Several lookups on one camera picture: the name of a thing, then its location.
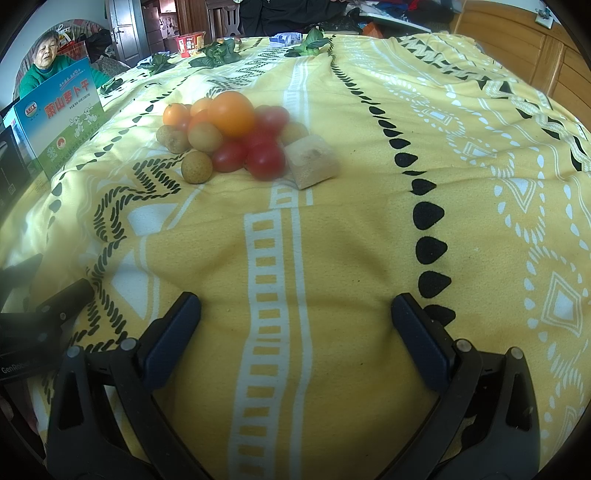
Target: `yellow blanket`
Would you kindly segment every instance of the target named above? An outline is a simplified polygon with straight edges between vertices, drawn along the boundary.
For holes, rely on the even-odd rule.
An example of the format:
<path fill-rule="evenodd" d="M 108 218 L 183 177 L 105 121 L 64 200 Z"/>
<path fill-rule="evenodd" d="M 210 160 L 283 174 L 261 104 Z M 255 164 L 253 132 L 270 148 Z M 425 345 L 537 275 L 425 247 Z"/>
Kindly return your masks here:
<path fill-rule="evenodd" d="M 44 253 L 32 306 L 92 282 L 70 341 L 92 351 L 138 338 L 184 290 L 201 298 L 157 399 L 218 480 L 386 467 L 435 401 L 390 320 L 406 291 L 453 338 L 525 351 L 546 463 L 589 401 L 589 132 L 469 38 L 331 40 L 317 57 L 248 39 L 214 70 L 126 73 L 109 122 L 5 222 L 0 258 Z M 284 105 L 342 175 L 185 183 L 155 140 L 162 112 L 226 89 Z M 33 385 L 42 433 L 52 381 Z"/>

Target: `blue and white package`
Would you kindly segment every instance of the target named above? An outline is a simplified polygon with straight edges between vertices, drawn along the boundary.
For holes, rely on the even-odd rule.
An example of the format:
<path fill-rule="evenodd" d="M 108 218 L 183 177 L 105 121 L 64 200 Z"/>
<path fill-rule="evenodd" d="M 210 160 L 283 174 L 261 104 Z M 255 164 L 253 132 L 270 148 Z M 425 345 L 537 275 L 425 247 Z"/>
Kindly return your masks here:
<path fill-rule="evenodd" d="M 289 47 L 296 43 L 301 43 L 302 35 L 298 32 L 278 33 L 269 38 L 269 45 L 271 47 Z"/>

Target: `metal pin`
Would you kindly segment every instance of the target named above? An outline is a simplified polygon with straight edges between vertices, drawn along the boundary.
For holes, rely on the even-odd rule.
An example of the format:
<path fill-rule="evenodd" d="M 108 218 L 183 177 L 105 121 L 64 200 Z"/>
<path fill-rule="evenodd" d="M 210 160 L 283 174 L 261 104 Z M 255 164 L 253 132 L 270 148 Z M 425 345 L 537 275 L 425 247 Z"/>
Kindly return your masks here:
<path fill-rule="evenodd" d="M 138 341 L 135 338 L 126 338 L 121 342 L 119 347 L 121 347 L 122 350 L 129 352 L 130 350 L 133 350 L 137 344 Z"/>
<path fill-rule="evenodd" d="M 70 358 L 75 358 L 78 356 L 81 350 L 82 349 L 77 345 L 71 346 L 67 351 L 67 356 L 69 356 Z"/>
<path fill-rule="evenodd" d="M 511 355 L 513 356 L 513 358 L 521 360 L 523 358 L 523 350 L 515 346 L 511 349 Z"/>
<path fill-rule="evenodd" d="M 468 340 L 464 340 L 463 338 L 460 338 L 456 342 L 456 346 L 459 351 L 464 352 L 464 353 L 472 350 L 472 344 Z"/>

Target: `tomato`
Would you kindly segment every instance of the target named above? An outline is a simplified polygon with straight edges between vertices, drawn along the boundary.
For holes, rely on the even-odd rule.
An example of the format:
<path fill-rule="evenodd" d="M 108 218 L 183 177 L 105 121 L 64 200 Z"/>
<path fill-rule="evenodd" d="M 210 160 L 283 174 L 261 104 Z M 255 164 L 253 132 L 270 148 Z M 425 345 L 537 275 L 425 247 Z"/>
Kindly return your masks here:
<path fill-rule="evenodd" d="M 242 139 L 242 143 L 248 150 L 252 150 L 260 144 L 276 144 L 277 140 L 269 132 L 254 130 Z"/>
<path fill-rule="evenodd" d="M 285 155 L 277 144 L 259 144 L 248 152 L 248 171 L 257 180 L 275 180 L 285 170 Z"/>
<path fill-rule="evenodd" d="M 290 113 L 282 106 L 269 106 L 258 115 L 258 125 L 269 132 L 278 134 L 290 121 Z"/>
<path fill-rule="evenodd" d="M 162 115 L 164 125 L 172 125 L 177 128 L 182 128 L 183 125 L 186 127 L 189 120 L 189 110 L 182 103 L 171 103 Z"/>
<path fill-rule="evenodd" d="M 239 170 L 244 166 L 246 154 L 240 142 L 226 142 L 212 155 L 213 169 L 224 173 Z"/>
<path fill-rule="evenodd" d="M 256 116 L 252 103 L 243 94 L 228 91 L 220 93 L 209 105 L 209 121 L 230 138 L 240 138 L 255 126 Z"/>
<path fill-rule="evenodd" d="M 211 105 L 211 98 L 200 98 L 191 107 L 191 116 L 197 115 L 199 112 L 206 110 Z"/>
<path fill-rule="evenodd" d="M 191 130 L 195 125 L 200 124 L 201 122 L 208 122 L 209 121 L 209 114 L 207 109 L 201 110 L 200 112 L 196 113 L 194 116 L 191 117 L 189 121 L 189 127 L 187 130 Z"/>

